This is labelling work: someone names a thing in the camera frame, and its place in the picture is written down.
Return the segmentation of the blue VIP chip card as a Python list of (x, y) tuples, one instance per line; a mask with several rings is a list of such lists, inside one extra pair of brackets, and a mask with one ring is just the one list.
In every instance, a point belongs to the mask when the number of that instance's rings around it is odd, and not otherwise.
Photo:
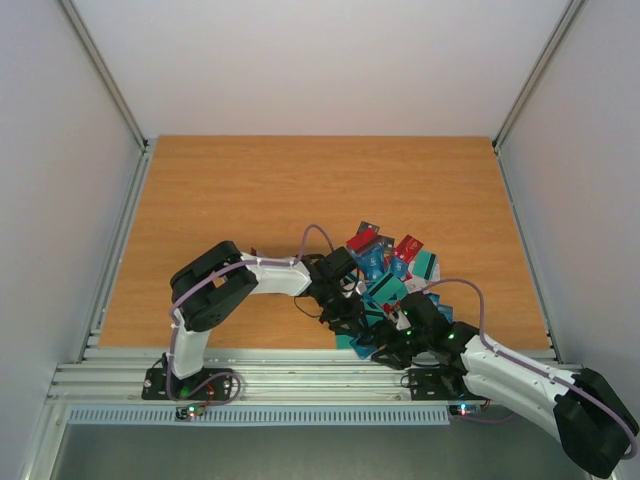
[(349, 344), (361, 360), (369, 359), (378, 349), (375, 342), (370, 337), (365, 336), (352, 338)]

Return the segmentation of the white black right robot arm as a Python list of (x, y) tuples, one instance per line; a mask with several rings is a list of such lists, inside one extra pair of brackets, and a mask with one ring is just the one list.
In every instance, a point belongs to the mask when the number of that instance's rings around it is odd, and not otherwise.
[(469, 391), (503, 405), (558, 440), (593, 476), (609, 477), (638, 452), (639, 425), (602, 374), (558, 369), (519, 354), (472, 325), (448, 321), (422, 293), (404, 297), (372, 327), (369, 341), (376, 347), (372, 360), (394, 369), (432, 354), (446, 366), (441, 383), (447, 393)]

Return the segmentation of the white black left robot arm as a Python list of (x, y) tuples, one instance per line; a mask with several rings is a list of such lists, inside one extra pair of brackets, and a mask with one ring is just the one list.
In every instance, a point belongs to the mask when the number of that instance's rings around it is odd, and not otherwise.
[(343, 247), (327, 255), (300, 253), (270, 258), (251, 255), (223, 241), (170, 280), (172, 334), (165, 354), (164, 392), (189, 399), (212, 381), (203, 377), (204, 352), (214, 328), (251, 295), (310, 297), (321, 308), (319, 321), (338, 335), (356, 338), (367, 328), (361, 282), (344, 286), (357, 268)]

